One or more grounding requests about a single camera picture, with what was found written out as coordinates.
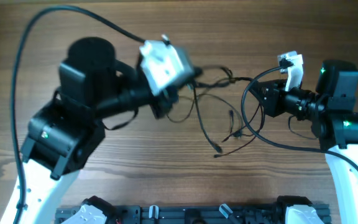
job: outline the wood grain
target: wood grain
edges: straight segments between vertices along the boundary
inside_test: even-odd
[[[146,39],[167,33],[185,46],[196,65],[223,64],[236,76],[254,77],[276,66],[276,55],[297,50],[304,56],[303,87],[314,90],[319,67],[326,58],[350,60],[358,66],[358,1],[166,1],[81,3],[123,28]],[[16,170],[9,130],[11,68],[20,35],[32,15],[45,4],[0,5],[0,217],[11,195]],[[59,85],[57,67],[68,46],[86,36],[112,42],[119,59],[135,64],[138,43],[102,24],[72,12],[45,16],[33,29],[22,59],[17,89],[17,125],[20,143],[27,122]],[[222,77],[209,72],[200,78],[213,82]],[[272,74],[267,79],[278,78]],[[239,109],[246,83],[213,90]],[[181,95],[191,96],[188,90]],[[172,111],[183,117],[190,102],[181,101]],[[247,112],[256,102],[249,99]],[[203,121],[218,141],[229,130],[224,104],[201,101]],[[106,122],[113,124],[129,114]],[[294,146],[315,146],[287,129],[285,114],[267,118],[262,134]],[[310,123],[294,121],[293,128],[310,134]],[[247,139],[223,144],[232,150]],[[222,202],[273,202],[279,195],[304,195],[329,203],[333,223],[340,223],[333,180],[321,154],[277,149],[255,140],[231,156],[213,159],[214,150],[204,139],[193,113],[183,124],[156,121],[150,108],[140,110],[130,126],[107,133],[89,158],[80,178],[62,200],[78,205],[97,195],[115,205],[217,205]]]

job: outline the brown wooden surface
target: brown wooden surface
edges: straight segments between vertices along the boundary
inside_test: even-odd
[[[24,26],[45,6],[0,5],[0,217],[17,175],[8,116],[12,62]],[[277,54],[290,50],[303,54],[303,86],[310,90],[315,88],[322,60],[341,58],[358,66],[355,1],[115,2],[79,6],[146,39],[158,39],[161,33],[167,33],[173,43],[188,49],[194,64],[227,65],[236,76],[254,77],[276,66]],[[97,21],[72,12],[45,16],[30,35],[19,72],[20,143],[27,133],[28,120],[58,86],[57,67],[68,46],[86,36],[111,41],[119,59],[135,64],[139,44]],[[201,80],[213,82],[222,76],[209,72]],[[276,73],[268,79],[278,77]],[[212,93],[239,109],[245,86],[240,83]],[[181,95],[191,93],[184,89]],[[179,102],[172,117],[183,117],[189,105],[187,101]],[[249,114],[255,106],[250,99]],[[200,107],[210,136],[216,141],[222,139],[229,129],[229,108],[210,98],[203,99]],[[107,122],[113,124],[129,116],[124,114]],[[318,147],[316,141],[292,135],[287,117],[267,118],[262,134],[285,144]],[[310,134],[309,122],[294,122],[295,130]],[[228,151],[245,141],[231,139],[222,146]],[[333,223],[340,223],[334,184],[323,155],[286,151],[261,141],[220,159],[213,159],[213,154],[195,113],[187,122],[173,124],[167,119],[154,120],[150,108],[142,108],[131,125],[107,133],[62,205],[78,205],[92,195],[114,205],[259,203],[273,202],[279,195],[303,195],[330,204]]]

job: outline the robotic arm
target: robotic arm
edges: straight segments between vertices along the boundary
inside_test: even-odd
[[[342,222],[358,223],[358,114],[353,113],[358,71],[349,62],[324,61],[313,93],[301,89],[301,55],[289,52],[278,60],[286,65],[282,72],[288,79],[256,82],[250,92],[263,99],[260,103],[268,116],[287,112],[312,122],[333,174]],[[156,119],[163,118],[178,100],[177,90],[201,74],[184,49],[166,37],[146,40],[135,68],[116,60],[114,47],[104,39],[75,42],[60,64],[60,87],[28,125],[21,148],[26,198],[19,223],[49,223],[79,170],[104,139],[104,130],[109,129],[104,118],[126,111],[133,111],[135,118],[145,105]],[[328,152],[343,155],[357,168]],[[21,187],[18,178],[1,223],[14,222]],[[313,210],[297,204],[288,204],[282,221],[319,223]]]

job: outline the black strap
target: black strap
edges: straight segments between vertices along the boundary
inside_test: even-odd
[[[132,118],[131,118],[129,121],[126,121],[126,122],[124,122],[124,123],[122,123],[122,124],[115,125],[115,126],[112,127],[112,128],[106,127],[106,125],[105,125],[104,123],[103,123],[103,126],[104,126],[104,128],[105,128],[106,130],[109,130],[109,131],[114,131],[114,130],[123,128],[123,127],[127,126],[131,121],[133,121],[133,120],[137,117],[137,114],[138,114],[138,113],[139,113],[139,109],[136,108],[136,109],[134,110],[134,115],[132,116]]]

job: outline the white plastic part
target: white plastic part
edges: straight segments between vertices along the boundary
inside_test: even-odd
[[[287,61],[292,62],[293,65],[288,67],[287,84],[285,84],[285,91],[290,91],[293,87],[300,87],[303,78],[303,59],[302,55],[298,55],[296,51],[287,52],[277,56],[277,60],[280,62],[281,59],[285,58]]]
[[[358,165],[358,145],[347,149],[334,146],[329,149],[351,159]],[[333,175],[342,224],[358,223],[358,172],[346,161],[326,154],[326,161]]]
[[[154,96],[170,85],[179,87],[195,74],[187,53],[180,47],[146,40],[140,53],[143,56],[140,67]]]
[[[23,210],[20,222],[23,223],[50,223],[56,208],[60,204],[64,193],[78,177],[79,170],[60,177],[59,180],[50,178],[51,171],[43,165],[30,160],[23,163],[27,209]],[[0,223],[13,223],[16,215],[16,205],[19,201],[19,179],[16,180],[11,199],[5,209]]]
[[[316,209],[307,205],[294,205],[285,210],[285,224],[324,224]]]
[[[83,205],[80,210],[62,224],[104,224],[107,216],[93,205]]]

